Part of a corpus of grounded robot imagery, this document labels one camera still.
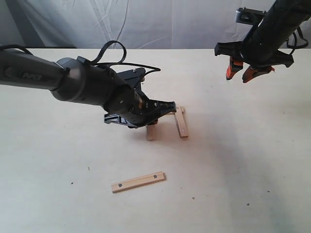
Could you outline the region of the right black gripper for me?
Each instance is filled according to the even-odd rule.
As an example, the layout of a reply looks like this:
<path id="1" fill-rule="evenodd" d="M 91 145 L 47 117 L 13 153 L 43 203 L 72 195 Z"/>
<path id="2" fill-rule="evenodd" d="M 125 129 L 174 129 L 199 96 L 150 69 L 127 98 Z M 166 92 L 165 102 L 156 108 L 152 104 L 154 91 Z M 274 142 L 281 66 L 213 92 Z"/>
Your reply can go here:
<path id="1" fill-rule="evenodd" d="M 265 14 L 261 22 L 251 25 L 251 29 L 242 41 L 217 43 L 215 55 L 230 56 L 226 70 L 226 79 L 231 80 L 234 75 L 243 69 L 243 63 L 251 66 L 242 76 L 242 82 L 247 83 L 254 78 L 274 72 L 272 66 L 285 65 L 290 67 L 294 63 L 293 56 L 281 52 L 280 46 L 294 32 L 294 27 L 288 20 L 280 16 L 272 17 Z"/>

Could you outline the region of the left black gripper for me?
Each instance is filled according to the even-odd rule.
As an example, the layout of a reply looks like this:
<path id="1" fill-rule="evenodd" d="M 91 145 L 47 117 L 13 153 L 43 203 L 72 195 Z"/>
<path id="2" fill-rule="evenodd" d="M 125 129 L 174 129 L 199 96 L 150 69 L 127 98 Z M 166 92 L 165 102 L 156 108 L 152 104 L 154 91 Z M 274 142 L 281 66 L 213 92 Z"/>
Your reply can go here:
<path id="1" fill-rule="evenodd" d="M 131 129 L 154 126 L 169 112 L 176 112 L 174 101 L 149 99 L 143 92 L 124 90 L 115 94 L 105 105 L 104 123 L 120 124 Z"/>

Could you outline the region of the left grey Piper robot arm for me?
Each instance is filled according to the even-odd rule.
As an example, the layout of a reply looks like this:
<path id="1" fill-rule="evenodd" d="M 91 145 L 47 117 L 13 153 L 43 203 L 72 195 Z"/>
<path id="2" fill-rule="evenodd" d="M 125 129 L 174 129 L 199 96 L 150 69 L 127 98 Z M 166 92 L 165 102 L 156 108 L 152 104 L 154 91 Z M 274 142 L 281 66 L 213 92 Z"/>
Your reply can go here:
<path id="1" fill-rule="evenodd" d="M 102 107 L 106 124 L 128 128 L 154 125 L 176 112 L 173 101 L 148 98 L 140 82 L 145 68 L 116 73 L 109 65 L 92 65 L 83 57 L 51 62 L 18 46 L 0 48 L 0 83 L 49 90 L 59 101 Z"/>

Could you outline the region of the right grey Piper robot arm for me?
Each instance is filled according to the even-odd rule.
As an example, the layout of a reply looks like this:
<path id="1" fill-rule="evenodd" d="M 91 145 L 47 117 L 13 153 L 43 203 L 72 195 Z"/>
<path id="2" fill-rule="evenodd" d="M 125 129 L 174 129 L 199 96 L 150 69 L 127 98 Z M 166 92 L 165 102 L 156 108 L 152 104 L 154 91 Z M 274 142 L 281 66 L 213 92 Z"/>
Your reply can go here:
<path id="1" fill-rule="evenodd" d="M 296 41 L 303 38 L 300 25 L 311 17 L 309 0 L 277 0 L 268 11 L 238 8 L 235 21 L 251 25 L 242 41 L 217 43 L 214 53 L 230 57 L 226 79 L 249 64 L 242 76 L 243 83 L 260 75 L 274 71 L 274 66 L 290 67 L 294 63 L 292 53 L 284 53 L 279 48 L 288 43 L 290 36 Z"/>

